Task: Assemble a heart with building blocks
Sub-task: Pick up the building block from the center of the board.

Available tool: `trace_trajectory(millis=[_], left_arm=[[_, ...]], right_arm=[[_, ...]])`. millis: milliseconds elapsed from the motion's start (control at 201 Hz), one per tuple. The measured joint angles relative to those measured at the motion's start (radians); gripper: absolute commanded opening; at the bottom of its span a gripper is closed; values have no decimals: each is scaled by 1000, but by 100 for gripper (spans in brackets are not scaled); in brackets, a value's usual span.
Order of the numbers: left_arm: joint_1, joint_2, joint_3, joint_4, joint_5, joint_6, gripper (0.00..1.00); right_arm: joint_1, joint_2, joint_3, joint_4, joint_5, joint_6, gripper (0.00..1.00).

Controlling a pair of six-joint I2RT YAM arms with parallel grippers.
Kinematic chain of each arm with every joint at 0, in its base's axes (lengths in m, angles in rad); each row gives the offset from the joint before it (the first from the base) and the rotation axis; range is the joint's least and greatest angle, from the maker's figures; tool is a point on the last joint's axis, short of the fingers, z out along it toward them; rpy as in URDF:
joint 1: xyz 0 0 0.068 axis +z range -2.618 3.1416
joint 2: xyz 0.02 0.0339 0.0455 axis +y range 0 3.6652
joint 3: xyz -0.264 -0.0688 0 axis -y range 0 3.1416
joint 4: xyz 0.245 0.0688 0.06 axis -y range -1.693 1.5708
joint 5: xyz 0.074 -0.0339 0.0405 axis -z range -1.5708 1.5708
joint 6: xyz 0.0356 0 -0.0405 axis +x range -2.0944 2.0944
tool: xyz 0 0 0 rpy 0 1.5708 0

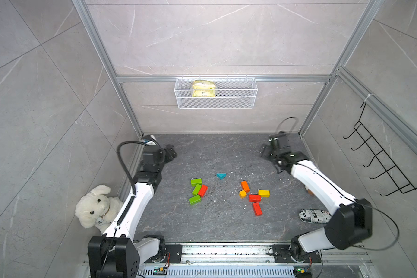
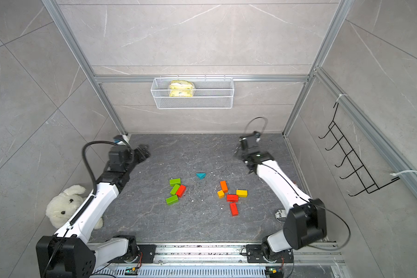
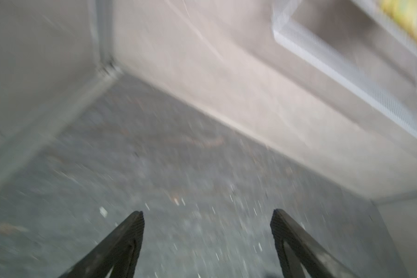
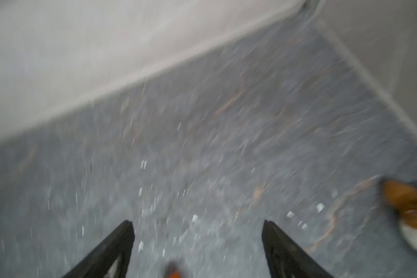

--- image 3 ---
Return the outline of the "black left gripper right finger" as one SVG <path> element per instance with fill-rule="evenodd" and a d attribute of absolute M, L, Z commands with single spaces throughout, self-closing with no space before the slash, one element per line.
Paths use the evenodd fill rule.
<path fill-rule="evenodd" d="M 284 210 L 273 211 L 270 227 L 285 278 L 356 277 Z"/>

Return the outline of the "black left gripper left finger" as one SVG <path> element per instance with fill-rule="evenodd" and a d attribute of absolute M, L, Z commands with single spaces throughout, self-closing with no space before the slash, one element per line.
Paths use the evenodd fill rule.
<path fill-rule="evenodd" d="M 62 278 L 132 278 L 140 256 L 145 221 L 135 211 Z"/>

